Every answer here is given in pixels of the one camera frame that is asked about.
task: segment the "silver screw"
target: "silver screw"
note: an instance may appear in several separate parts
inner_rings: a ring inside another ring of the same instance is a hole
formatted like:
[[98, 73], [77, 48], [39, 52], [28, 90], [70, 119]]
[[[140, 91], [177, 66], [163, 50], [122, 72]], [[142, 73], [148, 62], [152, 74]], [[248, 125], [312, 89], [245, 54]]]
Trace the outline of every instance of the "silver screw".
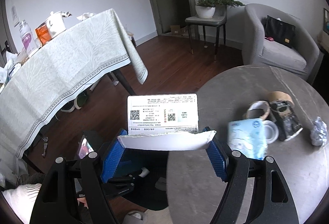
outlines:
[[239, 151], [233, 151], [232, 155], [235, 156], [235, 157], [240, 157], [241, 153]]
[[271, 156], [266, 156], [266, 161], [269, 162], [269, 163], [273, 163], [274, 159]]
[[60, 164], [61, 162], [63, 162], [63, 160], [64, 160], [63, 157], [57, 157], [56, 160], [55, 160], [55, 162], [56, 162], [57, 164]]
[[97, 157], [97, 153], [96, 152], [91, 152], [91, 153], [89, 153], [89, 158], [96, 158]]

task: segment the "bottle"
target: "bottle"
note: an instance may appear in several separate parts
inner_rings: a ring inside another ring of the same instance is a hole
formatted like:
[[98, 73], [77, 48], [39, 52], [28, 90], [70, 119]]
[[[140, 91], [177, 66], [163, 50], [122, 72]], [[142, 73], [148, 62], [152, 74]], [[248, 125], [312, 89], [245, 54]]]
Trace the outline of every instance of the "bottle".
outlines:
[[31, 28], [25, 20], [19, 23], [19, 32], [24, 48], [26, 49], [26, 53], [30, 58], [39, 50], [39, 48], [34, 42]]

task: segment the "purple label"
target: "purple label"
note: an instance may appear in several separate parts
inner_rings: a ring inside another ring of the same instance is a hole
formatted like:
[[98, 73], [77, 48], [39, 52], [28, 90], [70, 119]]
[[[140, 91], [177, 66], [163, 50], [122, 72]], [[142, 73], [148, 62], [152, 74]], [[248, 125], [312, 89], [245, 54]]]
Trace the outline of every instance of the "purple label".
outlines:
[[30, 42], [32, 41], [32, 36], [30, 33], [27, 33], [22, 38], [22, 43], [24, 44], [24, 48], [27, 50], [28, 46], [30, 45]]

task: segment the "wooden floor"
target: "wooden floor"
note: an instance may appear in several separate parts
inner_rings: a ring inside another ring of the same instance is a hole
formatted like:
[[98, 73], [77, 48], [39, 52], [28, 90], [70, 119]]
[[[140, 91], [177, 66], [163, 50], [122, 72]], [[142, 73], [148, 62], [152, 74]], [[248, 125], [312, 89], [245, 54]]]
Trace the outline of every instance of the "wooden floor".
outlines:
[[[214, 62], [213, 44], [204, 48], [202, 42], [194, 41], [193, 48], [194, 55], [186, 38], [158, 36], [137, 47], [148, 69], [143, 85], [137, 81], [131, 65], [121, 71], [136, 94], [195, 93], [217, 74], [242, 65], [240, 50], [220, 46]], [[120, 84], [114, 86], [104, 76], [81, 110], [57, 113], [59, 121], [46, 134], [49, 137], [46, 157], [41, 156], [40, 142], [29, 158], [47, 172], [58, 156], [68, 160], [74, 157], [84, 130], [96, 130], [104, 141], [111, 141], [120, 128], [127, 128], [127, 97]], [[111, 206], [119, 221], [130, 210], [139, 208], [123, 198], [111, 201]]]

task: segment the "chair seat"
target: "chair seat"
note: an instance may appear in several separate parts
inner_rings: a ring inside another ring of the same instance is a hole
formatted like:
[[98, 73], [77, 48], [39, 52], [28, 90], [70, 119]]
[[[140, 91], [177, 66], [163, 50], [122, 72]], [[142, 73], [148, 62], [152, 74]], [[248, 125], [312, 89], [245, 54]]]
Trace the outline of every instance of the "chair seat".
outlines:
[[200, 26], [221, 26], [226, 23], [225, 16], [213, 16], [213, 18], [200, 18], [198, 16], [191, 16], [185, 19], [186, 24], [200, 25]]
[[306, 67], [306, 61], [300, 53], [276, 41], [264, 39], [264, 48], [261, 57], [273, 64], [290, 67], [299, 71], [303, 71]]

